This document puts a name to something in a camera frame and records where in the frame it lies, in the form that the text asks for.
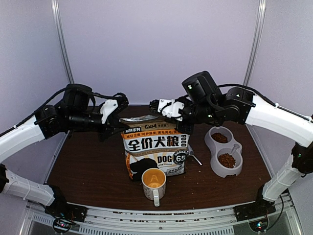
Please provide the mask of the brown dog food bag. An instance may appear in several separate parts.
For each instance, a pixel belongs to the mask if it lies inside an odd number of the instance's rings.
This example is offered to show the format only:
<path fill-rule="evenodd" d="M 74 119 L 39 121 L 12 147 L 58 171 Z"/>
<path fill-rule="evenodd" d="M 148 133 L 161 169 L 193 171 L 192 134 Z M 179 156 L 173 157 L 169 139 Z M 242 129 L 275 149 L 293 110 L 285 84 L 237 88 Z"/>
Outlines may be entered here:
<path fill-rule="evenodd" d="M 149 168 L 161 169 L 166 176 L 181 175 L 189 156 L 189 135 L 176 125 L 152 115 L 121 118 L 129 128 L 121 133 L 129 177 L 140 181 Z"/>

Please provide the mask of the metal spoon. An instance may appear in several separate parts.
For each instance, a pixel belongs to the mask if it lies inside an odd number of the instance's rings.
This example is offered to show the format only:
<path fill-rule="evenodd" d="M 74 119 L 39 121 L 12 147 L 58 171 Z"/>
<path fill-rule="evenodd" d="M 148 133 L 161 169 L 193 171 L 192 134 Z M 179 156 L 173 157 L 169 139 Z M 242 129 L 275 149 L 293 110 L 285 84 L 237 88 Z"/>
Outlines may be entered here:
<path fill-rule="evenodd" d="M 188 146 L 187 146 L 187 152 L 188 152 L 189 156 L 193 157 L 194 160 L 195 160 L 200 166 L 202 166 L 201 161 L 194 155 L 194 151 L 193 151 L 193 148 L 191 147 L 191 145 L 188 145 Z"/>

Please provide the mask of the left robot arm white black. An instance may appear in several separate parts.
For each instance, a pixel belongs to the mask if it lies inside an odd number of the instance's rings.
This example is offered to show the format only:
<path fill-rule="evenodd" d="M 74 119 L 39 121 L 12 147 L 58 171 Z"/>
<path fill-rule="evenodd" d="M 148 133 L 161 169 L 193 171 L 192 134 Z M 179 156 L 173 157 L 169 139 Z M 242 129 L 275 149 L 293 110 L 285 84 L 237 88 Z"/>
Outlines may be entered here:
<path fill-rule="evenodd" d="M 32 114 L 0 135 L 0 160 L 3 162 L 34 143 L 59 133 L 96 132 L 104 141 L 128 126 L 118 114 L 129 102 L 125 94 L 113 96 L 93 92 L 82 84 L 68 84 Z M 70 213 L 70 206 L 56 186 L 35 183 L 0 165 L 0 191 L 50 207 L 59 217 Z"/>

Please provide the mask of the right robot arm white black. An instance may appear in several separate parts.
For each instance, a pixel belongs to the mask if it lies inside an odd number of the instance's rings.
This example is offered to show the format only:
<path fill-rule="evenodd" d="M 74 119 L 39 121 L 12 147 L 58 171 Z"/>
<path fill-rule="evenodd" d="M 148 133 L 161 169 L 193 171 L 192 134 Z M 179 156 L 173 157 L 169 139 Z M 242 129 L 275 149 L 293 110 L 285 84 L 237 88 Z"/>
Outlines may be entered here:
<path fill-rule="evenodd" d="M 264 186 L 251 204 L 251 212 L 261 216 L 298 178 L 313 171 L 313 119 L 273 103 L 257 90 L 229 84 L 223 94 L 210 73 L 202 71 L 182 83 L 186 95 L 160 100 L 156 110 L 177 122 L 177 130 L 191 134 L 194 124 L 221 126 L 225 121 L 262 127 L 295 141 L 285 165 Z"/>

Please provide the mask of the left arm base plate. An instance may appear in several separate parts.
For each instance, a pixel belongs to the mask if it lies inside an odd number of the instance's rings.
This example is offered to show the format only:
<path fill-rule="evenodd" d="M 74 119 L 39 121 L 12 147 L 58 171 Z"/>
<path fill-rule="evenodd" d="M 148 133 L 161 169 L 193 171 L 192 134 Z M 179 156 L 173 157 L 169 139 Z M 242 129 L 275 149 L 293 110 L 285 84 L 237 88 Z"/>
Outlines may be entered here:
<path fill-rule="evenodd" d="M 69 203 L 59 203 L 50 206 L 44 206 L 45 213 L 59 219 L 65 219 L 70 222 L 84 222 L 88 208 Z"/>

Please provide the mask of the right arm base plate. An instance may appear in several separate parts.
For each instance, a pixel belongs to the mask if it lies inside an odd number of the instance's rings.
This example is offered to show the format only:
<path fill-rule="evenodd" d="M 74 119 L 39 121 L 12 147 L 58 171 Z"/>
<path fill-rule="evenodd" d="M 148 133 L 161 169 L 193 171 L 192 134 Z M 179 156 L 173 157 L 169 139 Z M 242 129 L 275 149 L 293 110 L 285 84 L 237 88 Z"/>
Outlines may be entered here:
<path fill-rule="evenodd" d="M 250 220 L 257 217 L 266 216 L 269 213 L 276 212 L 276 208 L 271 203 L 248 203 L 234 207 L 237 221 Z"/>

